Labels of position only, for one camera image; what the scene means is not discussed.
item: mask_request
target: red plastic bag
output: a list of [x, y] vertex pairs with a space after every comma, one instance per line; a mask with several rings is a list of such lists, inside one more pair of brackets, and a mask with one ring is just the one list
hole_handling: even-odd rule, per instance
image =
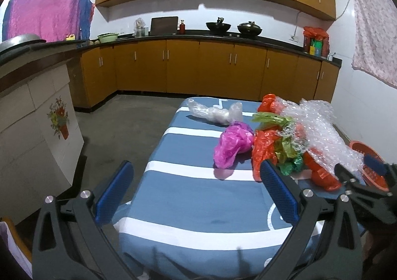
[[254, 148], [252, 150], [252, 167], [254, 179], [257, 182], [261, 181], [259, 168], [262, 161], [271, 159], [272, 163], [277, 164], [277, 156], [274, 153], [274, 142], [281, 138], [277, 132], [278, 128], [272, 127], [266, 130], [257, 130], [255, 132]]
[[322, 39], [329, 38], [327, 32], [318, 27], [303, 27], [303, 35], [310, 38], [316, 38], [318, 36], [322, 37]]
[[261, 105], [258, 107], [258, 112], [271, 112], [280, 114], [281, 111], [285, 108], [284, 105], [277, 100], [275, 94], [266, 94], [263, 99]]
[[311, 169], [311, 179], [317, 186], [323, 187], [326, 191], [334, 191], [342, 186], [339, 180], [315, 162], [308, 152], [303, 154], [303, 162]]

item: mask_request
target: bubble wrap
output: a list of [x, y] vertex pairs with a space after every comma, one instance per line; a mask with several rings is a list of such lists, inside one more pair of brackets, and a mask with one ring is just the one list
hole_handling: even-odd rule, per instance
[[229, 125], [234, 121], [243, 121], [243, 104], [241, 102], [233, 103], [229, 109], [219, 109], [215, 106], [208, 108], [190, 98], [187, 100], [187, 106], [193, 116], [211, 122]]
[[335, 117], [331, 104], [303, 99], [299, 105], [285, 100], [282, 103], [285, 108], [280, 115], [290, 116], [303, 126], [307, 143], [297, 141], [299, 150], [306, 147], [314, 161], [333, 175], [337, 163], [353, 173], [363, 167], [363, 155], [350, 149], [332, 126]]

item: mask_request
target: red bottle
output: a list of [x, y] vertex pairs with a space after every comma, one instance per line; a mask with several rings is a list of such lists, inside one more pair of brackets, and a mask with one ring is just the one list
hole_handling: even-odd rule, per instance
[[184, 22], [184, 20], [181, 20], [181, 24], [179, 25], [179, 34], [180, 35], [185, 34], [185, 24], [183, 22]]

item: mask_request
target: clear plastic bag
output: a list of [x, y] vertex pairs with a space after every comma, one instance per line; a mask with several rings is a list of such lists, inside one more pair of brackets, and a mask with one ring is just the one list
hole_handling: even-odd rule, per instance
[[187, 106], [193, 116], [211, 122], [229, 125], [234, 121], [243, 121], [243, 104], [241, 102], [233, 103], [229, 109], [219, 109], [215, 106], [208, 108], [190, 98], [187, 100]]
[[363, 167], [363, 155], [350, 149], [335, 128], [331, 104], [321, 100], [301, 100], [300, 104], [283, 100], [281, 116], [292, 117], [302, 124], [307, 140], [307, 152], [321, 167], [334, 175], [336, 164], [351, 172]]
[[231, 167], [236, 155], [251, 150], [253, 144], [254, 132], [251, 127], [244, 122], [235, 121], [220, 136], [214, 150], [215, 165], [220, 169]]

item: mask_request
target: blue cloth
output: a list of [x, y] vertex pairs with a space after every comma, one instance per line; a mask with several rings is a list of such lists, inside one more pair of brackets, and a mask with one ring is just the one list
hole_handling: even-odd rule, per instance
[[[217, 98], [194, 100], [220, 105]], [[234, 102], [222, 101], [222, 106]], [[259, 106], [242, 103], [243, 112], [256, 112]], [[253, 180], [250, 153], [236, 157], [229, 178], [216, 178], [222, 172], [214, 169], [214, 147], [226, 127], [191, 116], [186, 106], [181, 104], [150, 157], [132, 202], [121, 205], [113, 217], [122, 258], [137, 276], [143, 267], [174, 280], [256, 275], [291, 225], [282, 220], [264, 185]], [[244, 122], [253, 129], [258, 125], [248, 113]], [[200, 133], [214, 136], [191, 135]], [[319, 233], [320, 223], [316, 229]], [[318, 237], [312, 237], [303, 259]]]

